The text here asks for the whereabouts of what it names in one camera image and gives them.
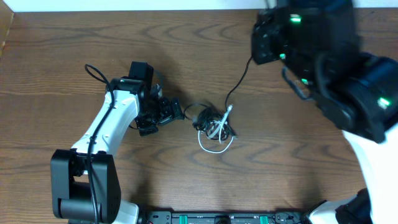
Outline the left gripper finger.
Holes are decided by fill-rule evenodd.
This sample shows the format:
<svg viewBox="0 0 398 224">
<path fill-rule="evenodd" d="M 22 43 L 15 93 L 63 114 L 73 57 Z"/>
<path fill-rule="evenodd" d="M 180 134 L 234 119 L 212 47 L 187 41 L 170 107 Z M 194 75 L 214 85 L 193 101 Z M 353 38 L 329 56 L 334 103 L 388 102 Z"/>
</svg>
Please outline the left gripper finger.
<svg viewBox="0 0 398 224">
<path fill-rule="evenodd" d="M 141 137 L 155 134 L 159 131 L 158 127 L 154 124 L 138 128 Z"/>
<path fill-rule="evenodd" d="M 180 102 L 178 98 L 172 98 L 171 100 L 171 105 L 172 105 L 172 119 L 179 119 L 179 120 L 184 120 L 185 115 L 182 111 L 182 108 L 180 106 Z"/>
</svg>

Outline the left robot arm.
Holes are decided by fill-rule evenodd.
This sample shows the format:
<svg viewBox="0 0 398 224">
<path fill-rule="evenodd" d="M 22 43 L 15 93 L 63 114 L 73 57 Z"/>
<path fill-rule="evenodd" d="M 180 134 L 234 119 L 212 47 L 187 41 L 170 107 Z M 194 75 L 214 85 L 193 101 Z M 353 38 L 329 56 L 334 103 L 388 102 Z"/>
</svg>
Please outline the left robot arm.
<svg viewBox="0 0 398 224">
<path fill-rule="evenodd" d="M 70 148 L 57 149 L 50 160 L 52 209 L 69 223 L 142 223 L 139 206 L 123 200 L 114 163 L 126 131 L 136 124 L 140 136 L 184 115 L 176 98 L 153 85 L 154 68 L 132 62 L 129 74 L 111 81 L 99 72 L 104 103 L 84 135 Z"/>
</svg>

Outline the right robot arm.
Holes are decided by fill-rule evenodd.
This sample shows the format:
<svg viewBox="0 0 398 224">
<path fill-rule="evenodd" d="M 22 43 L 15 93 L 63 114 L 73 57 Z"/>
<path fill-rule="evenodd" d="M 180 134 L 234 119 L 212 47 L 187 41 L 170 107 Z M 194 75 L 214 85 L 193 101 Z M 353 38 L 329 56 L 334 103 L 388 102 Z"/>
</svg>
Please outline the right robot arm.
<svg viewBox="0 0 398 224">
<path fill-rule="evenodd" d="M 296 76 L 289 86 L 342 131 L 366 183 L 351 198 L 314 206 L 302 223 L 396 223 L 397 62 L 361 50 L 353 3 L 289 0 L 261 9 L 251 55 Z"/>
</svg>

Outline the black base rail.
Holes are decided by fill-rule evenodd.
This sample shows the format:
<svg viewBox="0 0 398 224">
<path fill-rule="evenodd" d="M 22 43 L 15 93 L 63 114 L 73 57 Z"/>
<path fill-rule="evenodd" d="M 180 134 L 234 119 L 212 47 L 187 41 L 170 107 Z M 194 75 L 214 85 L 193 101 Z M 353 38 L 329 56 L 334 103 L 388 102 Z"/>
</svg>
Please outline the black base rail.
<svg viewBox="0 0 398 224">
<path fill-rule="evenodd" d="M 146 211 L 140 212 L 137 224 L 306 224 L 310 221 L 300 212 L 265 213 L 200 213 Z"/>
</svg>

